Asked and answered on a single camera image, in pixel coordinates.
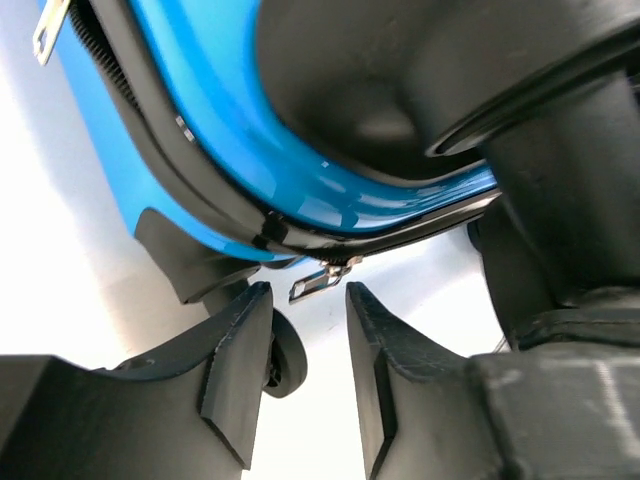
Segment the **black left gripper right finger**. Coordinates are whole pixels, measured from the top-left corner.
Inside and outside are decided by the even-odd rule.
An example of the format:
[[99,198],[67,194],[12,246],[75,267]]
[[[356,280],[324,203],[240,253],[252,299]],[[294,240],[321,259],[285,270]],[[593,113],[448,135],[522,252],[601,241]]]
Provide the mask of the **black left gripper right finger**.
[[346,310],[370,479],[635,479],[639,313],[537,316],[517,350],[465,358],[361,283]]

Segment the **blue hard-shell suitcase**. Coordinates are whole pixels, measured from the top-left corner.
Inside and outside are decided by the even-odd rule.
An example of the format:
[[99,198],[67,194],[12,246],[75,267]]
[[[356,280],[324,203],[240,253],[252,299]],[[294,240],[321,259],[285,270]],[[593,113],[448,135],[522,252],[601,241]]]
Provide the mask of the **blue hard-shell suitcase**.
[[510,346],[639,338],[635,1],[43,1],[119,210],[183,304],[291,302],[457,226]]

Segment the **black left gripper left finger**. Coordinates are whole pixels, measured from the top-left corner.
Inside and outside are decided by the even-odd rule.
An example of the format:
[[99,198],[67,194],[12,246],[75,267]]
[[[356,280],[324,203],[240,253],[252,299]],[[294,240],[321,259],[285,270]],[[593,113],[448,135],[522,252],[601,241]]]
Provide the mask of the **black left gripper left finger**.
[[120,367],[1,360],[5,479],[238,479],[251,466],[271,344],[259,282]]

